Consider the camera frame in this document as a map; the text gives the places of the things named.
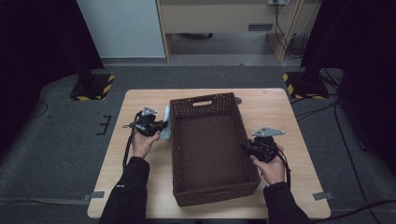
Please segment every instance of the person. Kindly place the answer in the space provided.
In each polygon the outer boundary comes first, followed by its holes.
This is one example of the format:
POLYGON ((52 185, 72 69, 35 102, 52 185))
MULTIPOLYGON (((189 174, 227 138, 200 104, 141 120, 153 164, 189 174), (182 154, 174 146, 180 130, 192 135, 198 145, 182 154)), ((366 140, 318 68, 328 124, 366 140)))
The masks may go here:
MULTIPOLYGON (((148 192, 146 185, 149 179, 149 164, 145 161, 155 141, 160 138, 156 132, 146 137, 137 132, 133 139, 133 156, 129 160, 119 182, 111 191, 106 202, 99 224, 117 223, 146 223, 146 205, 148 192)), ((260 162, 250 156, 253 164, 261 171, 269 186, 263 190, 264 199, 268 207, 271 224, 300 224, 310 223, 308 216, 296 204, 285 183, 285 165, 276 157, 271 162, 260 162)))

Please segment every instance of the woven basket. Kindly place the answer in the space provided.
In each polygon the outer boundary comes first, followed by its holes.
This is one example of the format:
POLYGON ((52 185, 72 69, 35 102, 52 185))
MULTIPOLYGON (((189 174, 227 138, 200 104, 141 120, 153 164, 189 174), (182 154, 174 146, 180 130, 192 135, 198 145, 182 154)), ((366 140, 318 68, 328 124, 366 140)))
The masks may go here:
POLYGON ((234 94, 171 100, 173 193, 179 206, 248 196, 260 184, 234 94))

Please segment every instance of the white wall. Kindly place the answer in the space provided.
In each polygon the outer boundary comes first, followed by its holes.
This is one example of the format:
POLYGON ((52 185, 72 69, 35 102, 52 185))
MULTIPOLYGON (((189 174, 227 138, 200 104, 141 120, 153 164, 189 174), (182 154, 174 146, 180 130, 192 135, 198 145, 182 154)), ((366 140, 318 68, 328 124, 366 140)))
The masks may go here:
POLYGON ((164 58, 155 0, 78 0, 101 58, 164 58))

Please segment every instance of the black sleeve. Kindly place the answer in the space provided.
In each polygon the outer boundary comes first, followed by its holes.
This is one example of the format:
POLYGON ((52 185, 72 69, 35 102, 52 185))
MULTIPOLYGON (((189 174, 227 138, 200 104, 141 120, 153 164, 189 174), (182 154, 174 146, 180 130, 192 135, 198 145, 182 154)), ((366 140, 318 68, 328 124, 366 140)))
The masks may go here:
POLYGON ((146 223, 148 179, 149 164, 139 157, 132 157, 111 191, 99 223, 146 223))
POLYGON ((285 182, 265 187, 263 193, 271 224, 311 223, 306 213, 294 201, 285 182))

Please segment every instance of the power outlet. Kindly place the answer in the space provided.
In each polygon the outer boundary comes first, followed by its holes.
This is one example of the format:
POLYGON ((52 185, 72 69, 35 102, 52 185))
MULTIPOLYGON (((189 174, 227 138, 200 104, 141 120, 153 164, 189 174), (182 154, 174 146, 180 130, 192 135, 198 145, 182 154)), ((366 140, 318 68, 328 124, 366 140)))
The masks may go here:
POLYGON ((277 1, 277 4, 279 6, 285 6, 289 3, 290 0, 268 0, 268 6, 274 6, 275 1, 277 1))

